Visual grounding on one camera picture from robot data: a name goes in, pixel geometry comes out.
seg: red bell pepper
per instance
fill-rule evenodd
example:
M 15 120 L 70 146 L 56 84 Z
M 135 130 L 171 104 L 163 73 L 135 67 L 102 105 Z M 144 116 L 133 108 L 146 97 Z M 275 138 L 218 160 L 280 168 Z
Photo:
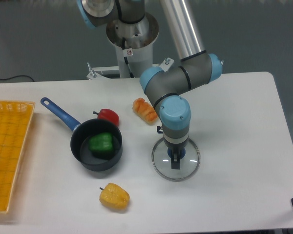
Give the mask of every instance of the red bell pepper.
M 102 109 L 100 112 L 93 112 L 94 114 L 98 115 L 98 118 L 108 120 L 114 123 L 117 127 L 119 125 L 119 117 L 114 111 L 110 109 Z

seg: white table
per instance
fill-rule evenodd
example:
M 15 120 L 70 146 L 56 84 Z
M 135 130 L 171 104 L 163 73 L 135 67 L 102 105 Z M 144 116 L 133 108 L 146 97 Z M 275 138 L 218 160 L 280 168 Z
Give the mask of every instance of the white table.
M 293 145 L 269 73 L 225 74 L 186 94 L 190 138 L 201 165 L 182 182 L 160 177 L 151 150 L 161 138 L 132 111 L 138 79 L 0 84 L 0 99 L 36 102 L 10 212 L 0 233 L 190 233 L 293 228 Z M 120 116 L 123 155 L 105 172 L 70 151 L 72 132 L 40 104 L 48 97 L 77 120 L 110 108 Z M 130 194 L 125 212 L 99 202 L 107 183 Z

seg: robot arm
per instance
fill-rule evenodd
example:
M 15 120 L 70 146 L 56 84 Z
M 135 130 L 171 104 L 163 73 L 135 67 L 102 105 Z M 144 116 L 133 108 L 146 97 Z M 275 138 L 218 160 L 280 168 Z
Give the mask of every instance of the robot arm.
M 160 67 L 152 67 L 152 58 L 149 59 L 158 24 L 145 13 L 143 0 L 77 1 L 82 14 L 86 14 L 86 23 L 108 23 L 106 32 L 116 46 L 121 77 L 132 73 L 140 76 L 143 91 L 162 122 L 171 168 L 180 169 L 180 158 L 188 143 L 191 110 L 187 100 L 179 95 L 208 84 L 222 74 L 221 61 L 216 55 L 207 54 L 203 46 L 189 2 L 160 0 L 181 60 L 181 66 L 164 72 Z M 128 48 L 134 56 L 123 56 Z
M 180 158 L 188 143 L 191 111 L 187 100 L 179 95 L 219 78 L 222 63 L 216 55 L 206 53 L 188 1 L 161 0 L 161 5 L 181 66 L 167 72 L 149 68 L 142 73 L 140 83 L 162 122 L 171 168 L 180 169 Z

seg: yellow bell pepper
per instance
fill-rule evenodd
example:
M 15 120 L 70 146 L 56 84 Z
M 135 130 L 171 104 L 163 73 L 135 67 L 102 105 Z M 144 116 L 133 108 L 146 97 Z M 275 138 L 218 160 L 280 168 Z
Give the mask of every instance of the yellow bell pepper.
M 109 183 L 100 194 L 100 202 L 110 208 L 123 210 L 127 207 L 130 196 L 117 184 Z

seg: saucepan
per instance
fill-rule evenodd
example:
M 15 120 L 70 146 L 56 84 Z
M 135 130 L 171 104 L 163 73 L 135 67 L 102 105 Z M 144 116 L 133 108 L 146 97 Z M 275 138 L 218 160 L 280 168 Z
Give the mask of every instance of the saucepan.
M 40 102 L 73 131 L 70 148 L 74 157 L 84 167 L 96 172 L 105 171 L 113 167 L 120 160 L 123 152 L 122 134 L 119 128 L 112 122 L 96 118 L 80 123 L 47 97 L 43 97 Z M 94 154 L 88 147 L 89 139 L 101 133 L 111 133 L 113 138 L 113 152 L 109 159 L 102 159 L 101 155 Z

